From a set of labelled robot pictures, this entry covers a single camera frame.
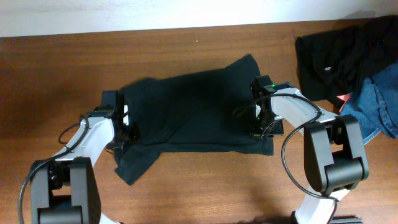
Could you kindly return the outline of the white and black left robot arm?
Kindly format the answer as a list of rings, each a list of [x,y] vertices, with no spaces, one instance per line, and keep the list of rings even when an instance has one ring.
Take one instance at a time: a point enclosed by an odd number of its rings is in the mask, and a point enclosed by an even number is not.
[[[127,112],[121,91],[104,91],[100,106],[80,117],[77,132],[62,149],[31,165],[21,192],[30,187],[32,223],[113,222],[101,211],[93,168],[105,148],[136,137],[128,133]]]

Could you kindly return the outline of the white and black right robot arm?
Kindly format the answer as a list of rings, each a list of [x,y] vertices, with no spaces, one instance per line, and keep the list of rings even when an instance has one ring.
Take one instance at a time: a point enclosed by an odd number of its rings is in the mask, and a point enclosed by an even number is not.
[[[268,76],[255,78],[251,90],[256,108],[251,134],[254,139],[282,135],[283,120],[294,127],[281,148],[284,169],[288,168],[285,158],[288,141],[296,133],[303,135],[304,171],[309,187],[297,186],[305,197],[288,223],[362,223],[358,217],[335,215],[341,199],[369,176],[358,120],[352,115],[339,116],[326,111],[291,83],[275,85]]]

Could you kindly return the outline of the dark green cloth garment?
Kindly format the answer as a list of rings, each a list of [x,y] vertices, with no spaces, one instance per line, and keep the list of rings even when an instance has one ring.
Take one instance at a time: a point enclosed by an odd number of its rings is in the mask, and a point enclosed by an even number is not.
[[[163,152],[274,153],[271,139],[254,140],[251,83],[260,76],[252,55],[225,68],[166,79],[145,78],[122,88],[138,140],[115,151],[115,172],[128,185]]]

